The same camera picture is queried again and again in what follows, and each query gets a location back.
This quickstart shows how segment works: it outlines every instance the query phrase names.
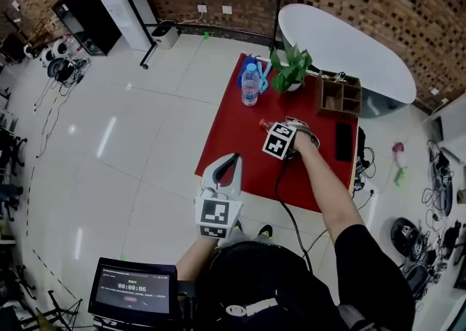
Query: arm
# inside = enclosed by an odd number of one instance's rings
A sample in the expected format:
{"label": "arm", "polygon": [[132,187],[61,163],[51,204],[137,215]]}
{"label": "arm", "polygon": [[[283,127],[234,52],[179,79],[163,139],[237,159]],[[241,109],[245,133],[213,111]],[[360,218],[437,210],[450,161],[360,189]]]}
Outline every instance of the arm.
{"label": "arm", "polygon": [[301,153],[312,192],[323,215],[332,242],[348,226],[364,225],[348,190],[335,176],[318,149],[312,144],[309,135],[298,131],[294,147]]}
{"label": "arm", "polygon": [[217,247],[217,240],[198,238],[176,264],[179,281],[194,282]]}

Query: black cabinet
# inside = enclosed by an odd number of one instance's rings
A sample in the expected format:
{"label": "black cabinet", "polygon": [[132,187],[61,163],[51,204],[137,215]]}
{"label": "black cabinet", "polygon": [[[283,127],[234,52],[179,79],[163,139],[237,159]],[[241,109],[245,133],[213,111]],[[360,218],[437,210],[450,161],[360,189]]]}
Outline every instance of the black cabinet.
{"label": "black cabinet", "polygon": [[107,55],[122,35],[101,0],[59,0],[52,9],[90,55]]}

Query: black phone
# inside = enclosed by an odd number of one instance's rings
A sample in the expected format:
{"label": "black phone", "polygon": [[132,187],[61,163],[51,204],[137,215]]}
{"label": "black phone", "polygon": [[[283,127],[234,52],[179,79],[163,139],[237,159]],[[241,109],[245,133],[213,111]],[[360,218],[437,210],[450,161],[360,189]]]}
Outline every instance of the black phone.
{"label": "black phone", "polygon": [[352,161],[351,124],[336,123],[335,159],[340,161]]}

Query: red tablecloth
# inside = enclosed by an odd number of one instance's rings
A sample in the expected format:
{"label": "red tablecloth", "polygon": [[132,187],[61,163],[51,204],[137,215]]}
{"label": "red tablecloth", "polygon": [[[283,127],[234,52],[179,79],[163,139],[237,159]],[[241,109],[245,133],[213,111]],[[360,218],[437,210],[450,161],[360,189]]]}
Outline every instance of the red tablecloth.
{"label": "red tablecloth", "polygon": [[[259,121],[284,121],[285,116],[292,116],[308,123],[320,140],[320,153],[323,158],[343,184],[349,187],[352,162],[335,159],[335,128],[337,121],[351,124],[354,154],[357,121],[316,116],[316,79],[313,76],[306,78],[305,87],[282,95],[269,86],[264,94],[259,95],[255,106],[244,106],[241,102],[241,89],[237,86],[237,77],[245,58],[246,55],[241,54],[234,68],[197,165],[196,175],[202,176],[206,166],[218,158],[229,153],[239,153],[243,160],[242,191],[275,199],[274,185],[282,161],[262,151],[266,132],[260,128]],[[269,82],[274,75],[275,71],[272,69],[268,76]],[[280,181],[279,195],[285,203],[319,212],[306,169],[300,159],[288,161]]]}

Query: white oval table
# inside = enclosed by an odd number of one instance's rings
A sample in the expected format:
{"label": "white oval table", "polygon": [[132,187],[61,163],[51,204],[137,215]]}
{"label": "white oval table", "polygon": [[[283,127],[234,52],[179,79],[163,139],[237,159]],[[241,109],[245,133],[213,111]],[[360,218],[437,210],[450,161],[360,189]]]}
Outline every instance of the white oval table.
{"label": "white oval table", "polygon": [[363,87],[362,117],[381,116],[416,98],[405,63],[389,48],[318,8],[290,4],[278,16],[285,45],[307,49],[322,70],[356,76]]}

